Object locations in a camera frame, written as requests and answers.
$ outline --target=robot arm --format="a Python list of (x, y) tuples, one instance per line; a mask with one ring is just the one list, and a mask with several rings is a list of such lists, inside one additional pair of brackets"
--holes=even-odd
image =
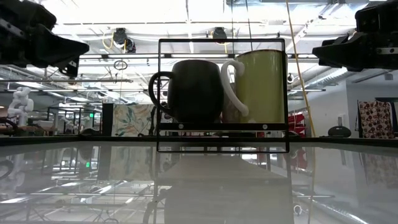
[(14, 92), (12, 102), (7, 110), (9, 116), (19, 115), (18, 125), (26, 125), (27, 112), (32, 112), (34, 107), (34, 102), (29, 99), (28, 95), (30, 93), (30, 88), (19, 87), (16, 92)]
[(25, 68), (58, 67), (70, 78), (77, 77), (79, 56), (87, 44), (61, 38), (51, 32), (57, 18), (42, 5), (25, 0), (0, 1), (0, 64)]
[(360, 72), (365, 68), (398, 69), (398, 1), (369, 5), (355, 14), (352, 38), (325, 40), (312, 53), (319, 65), (346, 67)]

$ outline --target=shelf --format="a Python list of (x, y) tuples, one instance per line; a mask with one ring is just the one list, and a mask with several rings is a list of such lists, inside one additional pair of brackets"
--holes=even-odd
[(286, 131), (289, 126), (285, 123), (160, 123), (161, 131)]

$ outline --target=reflective surface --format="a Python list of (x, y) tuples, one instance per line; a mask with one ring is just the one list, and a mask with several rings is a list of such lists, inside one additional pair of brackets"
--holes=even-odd
[(311, 223), (322, 224), (398, 218), (394, 149), (294, 143), (290, 154), (188, 155), (157, 153), (153, 145), (1, 147), (0, 223), (304, 224), (310, 213)]

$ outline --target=cable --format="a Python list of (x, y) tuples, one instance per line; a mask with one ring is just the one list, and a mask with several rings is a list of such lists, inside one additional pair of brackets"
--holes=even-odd
[[(250, 39), (251, 39), (251, 28), (250, 28), (250, 17), (249, 17), (248, 0), (246, 0), (246, 11), (248, 12), (249, 35), (250, 35)], [(251, 51), (253, 51), (253, 42), (252, 41), (250, 41), (250, 46), (251, 46)]]
[[(234, 1), (231, 1), (231, 26), (232, 39), (234, 39)], [(235, 43), (232, 43), (232, 54), (235, 54)]]
[[(311, 116), (311, 109), (310, 105), (308, 103), (307, 99), (307, 94), (305, 92), (305, 87), (304, 87), (304, 79), (301, 76), (300, 72), (300, 65), (299, 65), (299, 57), (297, 56), (297, 48), (296, 48), (296, 43), (294, 41), (294, 33), (293, 33), (293, 25), (292, 25), (292, 19), (290, 17), (290, 9), (289, 9), (289, 0), (286, 0), (286, 9), (287, 9), (287, 15), (289, 17), (289, 26), (290, 26), (290, 34), (292, 35), (292, 42), (293, 42), (293, 49), (294, 49), (294, 55), (295, 55), (295, 60), (297, 64), (297, 71), (298, 71), (298, 76), (300, 77), (300, 84), (301, 84), (301, 89), (303, 90), (303, 95), (304, 95), (304, 100), (305, 100), (305, 106), (307, 107), (308, 111), (308, 117), (310, 119), (310, 125), (311, 125), (311, 130), (313, 133), (313, 136), (316, 137), (317, 134), (315, 132), (315, 128), (313, 126), (313, 121), (312, 121), (312, 116)], [(311, 216), (312, 216), (312, 202), (313, 202), (313, 195), (314, 195), (314, 186), (315, 186), (315, 169), (316, 169), (316, 160), (315, 160), (315, 150), (313, 149), (313, 154), (312, 154), (312, 162), (313, 162), (313, 170), (312, 170), (312, 183), (311, 183), (311, 196), (310, 196), (310, 209), (308, 211), (308, 221), (307, 224), (311, 223)]]
[(124, 40), (124, 54), (126, 53), (126, 44), (127, 44), (127, 40)]
[(108, 46), (105, 44), (105, 33), (104, 33), (104, 35), (102, 36), (102, 44), (104, 45), (104, 47), (105, 47), (106, 49), (111, 49), (111, 48), (112, 48), (112, 46), (113, 46), (113, 35), (114, 35), (114, 32), (112, 33), (111, 46), (110, 46), (110, 47), (108, 47)]

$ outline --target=black metal frame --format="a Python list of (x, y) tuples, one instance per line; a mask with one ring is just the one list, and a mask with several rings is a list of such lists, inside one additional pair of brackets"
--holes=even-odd
[[(283, 96), (284, 96), (284, 123), (229, 123), (229, 124), (193, 124), (193, 123), (161, 123), (160, 117), (160, 100), (157, 107), (157, 125), (156, 125), (156, 150), (157, 152), (166, 153), (200, 153), (203, 151), (161, 151), (160, 150), (160, 131), (285, 131), (285, 136), (282, 137), (285, 142), (284, 153), (289, 153), (289, 109), (287, 107), (287, 57), (285, 52), (285, 40), (284, 39), (160, 39), (158, 49), (158, 71), (161, 72), (161, 58), (162, 58), (162, 44), (164, 43), (216, 43), (216, 42), (268, 42), (268, 43), (280, 43), (281, 44), (281, 57), (282, 57), (282, 83), (283, 83)], [(160, 99), (160, 82), (157, 82), (157, 98)], [(242, 138), (241, 142), (253, 142), (254, 139), (258, 138)], [(271, 152), (256, 152), (258, 154), (267, 154)]]
[[(96, 113), (99, 113), (101, 115), (100, 121), (102, 120), (102, 112), (95, 111), (95, 110), (85, 110), (84, 108), (79, 108), (79, 112), (77, 112), (77, 111), (71, 110), (71, 108), (48, 107), (47, 108), (47, 121), (50, 120), (50, 112), (51, 112), (51, 110), (64, 111), (65, 112), (65, 114), (64, 114), (65, 117), (67, 117), (67, 112), (73, 112), (73, 124), (75, 124), (75, 121), (76, 121), (76, 114), (79, 114), (78, 127), (80, 127), (81, 114), (83, 114), (83, 113), (90, 113), (90, 114), (92, 113), (93, 114), (93, 128), (94, 128), (94, 125), (95, 125), (95, 114)], [(63, 133), (65, 133), (66, 127), (67, 127), (67, 124), (64, 123), (63, 124)], [(101, 123), (99, 124), (99, 132), (101, 133)]]

